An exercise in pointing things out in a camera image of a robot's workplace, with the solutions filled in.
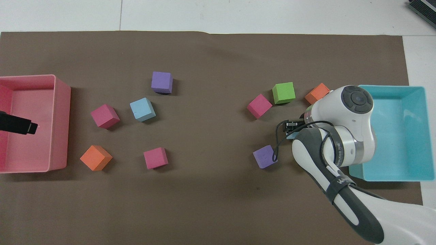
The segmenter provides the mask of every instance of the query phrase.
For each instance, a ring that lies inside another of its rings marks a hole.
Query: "light blue cube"
[[[151,105],[150,100],[147,98],[130,103],[130,107],[132,108],[135,119],[140,122],[156,116],[153,106]]]

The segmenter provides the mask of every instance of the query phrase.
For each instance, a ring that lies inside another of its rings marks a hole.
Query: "pink plastic container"
[[[54,75],[0,77],[0,111],[38,124],[34,135],[0,131],[0,173],[67,166],[71,88]]]

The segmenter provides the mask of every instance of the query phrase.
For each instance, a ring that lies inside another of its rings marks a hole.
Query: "blue bin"
[[[360,87],[374,99],[371,125],[377,146],[371,161],[349,166],[350,175],[367,181],[434,180],[425,89]]]

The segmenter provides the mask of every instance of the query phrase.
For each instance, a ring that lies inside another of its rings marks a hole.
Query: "brown mat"
[[[2,33],[0,75],[55,74],[72,87],[68,166],[0,176],[1,244],[369,244],[292,158],[261,170],[252,152],[298,118],[320,82],[407,85],[396,36],[210,35],[198,32]],[[150,88],[153,71],[174,77],[172,95]],[[259,120],[246,109],[276,83],[297,99]],[[147,97],[157,117],[136,121]],[[121,122],[98,128],[107,103]],[[92,172],[80,156],[96,144],[114,159]],[[143,152],[167,149],[147,170]],[[419,183],[358,184],[393,201],[422,204]]]

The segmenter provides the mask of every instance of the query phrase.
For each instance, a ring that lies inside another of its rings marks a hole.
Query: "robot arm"
[[[371,194],[355,186],[338,168],[368,161],[374,155],[375,138],[369,124],[372,98],[362,90],[342,87],[310,107],[305,113],[306,122],[325,120],[334,127],[321,124],[301,130],[292,143],[294,158],[365,240],[384,245],[436,244],[435,210]],[[347,105],[344,95],[354,98],[354,104]]]

